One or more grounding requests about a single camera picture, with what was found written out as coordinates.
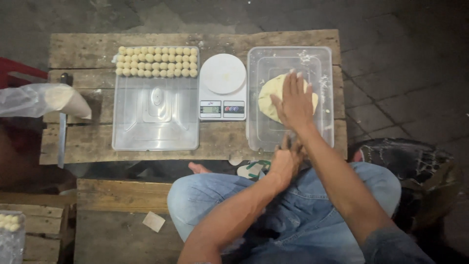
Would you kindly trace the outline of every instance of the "person's left hand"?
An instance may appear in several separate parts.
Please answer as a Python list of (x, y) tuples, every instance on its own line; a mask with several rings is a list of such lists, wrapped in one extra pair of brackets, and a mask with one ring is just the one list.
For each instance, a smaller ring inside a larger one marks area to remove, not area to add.
[(282, 187), (286, 189), (293, 177), (297, 175), (304, 157), (303, 144), (299, 139), (292, 143), (287, 132), (283, 136), (282, 145), (275, 147), (269, 174), (279, 177)]

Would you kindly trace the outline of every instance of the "clear plastic container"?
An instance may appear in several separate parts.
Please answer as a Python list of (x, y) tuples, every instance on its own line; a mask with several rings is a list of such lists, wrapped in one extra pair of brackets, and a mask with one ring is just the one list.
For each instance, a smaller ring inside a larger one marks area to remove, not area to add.
[[(13, 221), (11, 218), (6, 220), (6, 216), (15, 218)], [(23, 263), (24, 239), (26, 237), (24, 220), (25, 216), (21, 212), (0, 210), (0, 263)]]
[(259, 110), (262, 86), (291, 69), (302, 72), (319, 97), (314, 123), (331, 147), (334, 146), (332, 52), (328, 47), (255, 47), (248, 53), (248, 116), (246, 137), (249, 147), (274, 151), (287, 129)]
[[(188, 48), (198, 52), (197, 47)], [(200, 55), (197, 65), (200, 70)], [(112, 147), (135, 151), (196, 149), (198, 87), (198, 76), (116, 76)]]

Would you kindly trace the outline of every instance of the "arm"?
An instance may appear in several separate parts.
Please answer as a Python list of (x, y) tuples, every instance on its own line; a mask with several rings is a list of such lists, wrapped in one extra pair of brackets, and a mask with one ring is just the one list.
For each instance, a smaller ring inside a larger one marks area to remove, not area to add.
[(283, 85), (283, 101), (271, 96), (282, 123), (296, 132), (327, 192), (359, 245), (373, 231), (394, 226), (354, 170), (321, 137), (313, 121), (312, 87), (303, 91), (303, 77), (290, 72)]
[(296, 141), (289, 148), (286, 135), (282, 150), (277, 147), (269, 173), (250, 187), (215, 206), (194, 230), (184, 244), (179, 264), (196, 262), (221, 263), (220, 253), (235, 239), (242, 237), (261, 215), (263, 208), (285, 190), (297, 174), (304, 158), (302, 145)]

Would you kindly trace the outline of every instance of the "jeans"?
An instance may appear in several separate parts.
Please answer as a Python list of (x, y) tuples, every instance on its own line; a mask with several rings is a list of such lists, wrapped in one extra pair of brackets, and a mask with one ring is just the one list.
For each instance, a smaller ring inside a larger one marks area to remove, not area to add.
[[(349, 165), (391, 216), (401, 197), (399, 180), (384, 167), (370, 163)], [(167, 204), (182, 240), (213, 207), (252, 184), (253, 181), (240, 176), (217, 173), (194, 174), (175, 181)], [(261, 218), (263, 228), (279, 235), (252, 249), (254, 256), (306, 250), (339, 263), (364, 263), (355, 238), (327, 198), (314, 169), (299, 175), (267, 206), (257, 222)]]

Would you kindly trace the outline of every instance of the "tiled floor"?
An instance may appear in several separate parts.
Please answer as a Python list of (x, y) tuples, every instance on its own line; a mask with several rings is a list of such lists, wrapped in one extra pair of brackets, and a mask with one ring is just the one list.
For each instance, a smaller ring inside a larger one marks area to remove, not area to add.
[[(350, 142), (404, 137), (436, 144), (454, 154), (468, 187), (468, 11), (464, 0), (3, 1), (0, 56), (46, 70), (53, 32), (338, 28)], [(448, 222), (459, 225), (453, 215)], [(461, 237), (467, 241), (469, 232)]]

